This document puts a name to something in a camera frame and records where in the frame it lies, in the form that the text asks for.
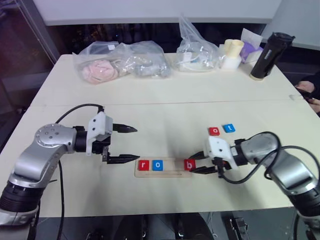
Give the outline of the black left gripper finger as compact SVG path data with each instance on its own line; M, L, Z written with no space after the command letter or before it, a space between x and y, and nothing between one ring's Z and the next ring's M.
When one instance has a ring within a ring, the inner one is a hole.
M132 126L118 123L114 123L112 125L112 130L118 133L134 133L138 131L136 128Z
M106 160L107 164L125 164L139 159L140 156L133 154L120 154L119 156L109 156Z

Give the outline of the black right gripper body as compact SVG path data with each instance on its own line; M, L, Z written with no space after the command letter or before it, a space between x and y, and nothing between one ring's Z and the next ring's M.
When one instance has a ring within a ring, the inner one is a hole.
M216 166L218 177L221 179L225 177L225 171L230 170L230 164L221 157L214 157L212 163Z

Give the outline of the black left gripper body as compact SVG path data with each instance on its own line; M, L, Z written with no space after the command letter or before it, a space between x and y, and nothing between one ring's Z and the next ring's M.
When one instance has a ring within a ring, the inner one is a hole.
M109 146L111 144L111 137L103 140L96 140L92 143L91 153L95 155L102 155L102 162L111 164Z

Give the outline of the bystander bare hand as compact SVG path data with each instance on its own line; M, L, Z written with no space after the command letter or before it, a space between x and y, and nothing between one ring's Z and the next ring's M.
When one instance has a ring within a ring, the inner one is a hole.
M295 87L300 91L308 93L312 93L316 89L315 85L310 81L300 81L298 82L298 84L295 85Z

